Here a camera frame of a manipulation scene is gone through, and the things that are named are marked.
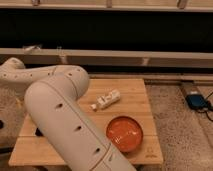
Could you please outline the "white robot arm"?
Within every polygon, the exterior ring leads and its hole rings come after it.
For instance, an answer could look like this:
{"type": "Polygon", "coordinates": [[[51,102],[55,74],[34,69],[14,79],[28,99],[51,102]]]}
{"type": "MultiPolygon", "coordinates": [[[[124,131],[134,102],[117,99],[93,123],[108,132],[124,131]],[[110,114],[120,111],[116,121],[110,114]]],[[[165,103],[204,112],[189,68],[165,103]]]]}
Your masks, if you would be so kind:
{"type": "Polygon", "coordinates": [[[83,68],[27,69],[10,58],[0,65],[0,81],[24,93],[27,112],[72,171],[136,171],[77,104],[89,87],[83,68]]]}

